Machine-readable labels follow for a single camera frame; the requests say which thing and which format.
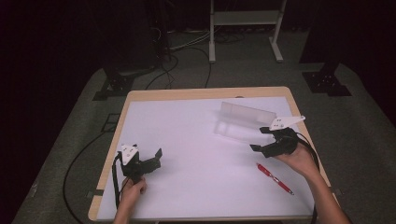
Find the person's right hand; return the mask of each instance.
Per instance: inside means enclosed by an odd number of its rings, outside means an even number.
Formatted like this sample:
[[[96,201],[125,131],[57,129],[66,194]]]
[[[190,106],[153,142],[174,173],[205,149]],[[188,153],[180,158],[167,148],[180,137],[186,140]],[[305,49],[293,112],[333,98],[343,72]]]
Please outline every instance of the person's right hand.
[[[297,148],[291,153],[275,156],[276,159],[285,162],[291,169],[304,177],[318,174],[318,168],[314,163],[308,148],[298,143]]]

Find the red pen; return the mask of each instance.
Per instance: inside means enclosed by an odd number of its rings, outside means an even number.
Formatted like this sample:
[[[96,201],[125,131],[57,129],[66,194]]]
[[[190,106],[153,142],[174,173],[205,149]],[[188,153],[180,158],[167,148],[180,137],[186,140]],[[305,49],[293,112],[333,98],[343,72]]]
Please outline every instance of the red pen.
[[[278,178],[272,175],[271,172],[265,169],[265,167],[263,167],[261,164],[257,163],[257,168],[259,168],[259,170],[261,170],[263,173],[271,177],[286,192],[288,192],[291,195],[294,195],[293,191],[291,191],[291,189],[289,189],[288,186],[286,186],[284,183],[282,183],[282,181],[280,181]]]

